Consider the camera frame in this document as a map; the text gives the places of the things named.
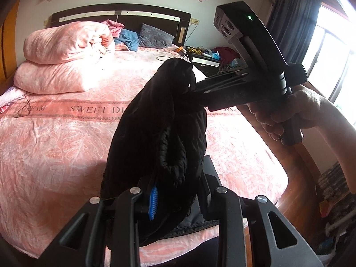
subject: nightstand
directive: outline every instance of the nightstand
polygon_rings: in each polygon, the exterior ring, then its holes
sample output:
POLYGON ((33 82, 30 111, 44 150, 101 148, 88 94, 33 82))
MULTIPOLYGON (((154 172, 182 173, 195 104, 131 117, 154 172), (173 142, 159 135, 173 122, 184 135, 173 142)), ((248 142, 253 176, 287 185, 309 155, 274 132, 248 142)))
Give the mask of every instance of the nightstand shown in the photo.
POLYGON ((195 54, 189 51, 187 51, 186 53, 188 54, 189 61, 191 61, 193 65, 201 72, 203 72, 206 76, 211 76, 218 73, 220 67, 219 60, 195 54))

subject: wooden wardrobe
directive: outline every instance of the wooden wardrobe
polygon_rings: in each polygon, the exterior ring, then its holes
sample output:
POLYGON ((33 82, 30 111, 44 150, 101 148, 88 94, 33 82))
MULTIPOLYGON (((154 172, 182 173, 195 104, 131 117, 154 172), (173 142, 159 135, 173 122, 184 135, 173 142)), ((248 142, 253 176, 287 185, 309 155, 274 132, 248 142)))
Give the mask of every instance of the wooden wardrobe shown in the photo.
POLYGON ((15 26, 18 0, 8 13, 0 28, 0 95, 14 83, 14 74, 17 68, 15 52, 15 26))

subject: black headboard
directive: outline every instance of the black headboard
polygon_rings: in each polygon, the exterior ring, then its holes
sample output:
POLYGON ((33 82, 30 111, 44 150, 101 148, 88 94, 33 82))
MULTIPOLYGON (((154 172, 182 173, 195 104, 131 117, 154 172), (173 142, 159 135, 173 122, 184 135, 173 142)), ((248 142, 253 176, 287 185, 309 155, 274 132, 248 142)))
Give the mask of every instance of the black headboard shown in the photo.
POLYGON ((50 27, 74 21, 102 22, 110 19, 125 25, 125 29, 140 32, 142 23, 161 29, 175 38, 173 44, 183 46, 188 31, 190 13, 142 4, 97 4, 72 8, 52 14, 50 27))

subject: electrical outlet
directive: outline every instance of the electrical outlet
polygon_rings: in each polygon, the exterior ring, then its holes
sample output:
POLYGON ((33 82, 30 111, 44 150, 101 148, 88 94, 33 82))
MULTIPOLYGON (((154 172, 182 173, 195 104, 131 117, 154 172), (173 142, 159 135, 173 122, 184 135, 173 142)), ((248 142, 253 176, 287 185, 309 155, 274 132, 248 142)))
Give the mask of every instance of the electrical outlet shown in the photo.
POLYGON ((194 25, 199 25, 199 20, 197 20, 195 18, 190 18, 190 23, 194 24, 194 25))

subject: curtain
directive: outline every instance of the curtain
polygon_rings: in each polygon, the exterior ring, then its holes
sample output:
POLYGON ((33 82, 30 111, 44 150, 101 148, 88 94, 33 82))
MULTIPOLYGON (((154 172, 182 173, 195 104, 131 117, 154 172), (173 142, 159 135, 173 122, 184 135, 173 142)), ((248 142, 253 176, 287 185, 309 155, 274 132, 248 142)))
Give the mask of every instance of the curtain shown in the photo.
POLYGON ((322 0, 276 0, 267 29, 287 62, 302 63, 322 0))

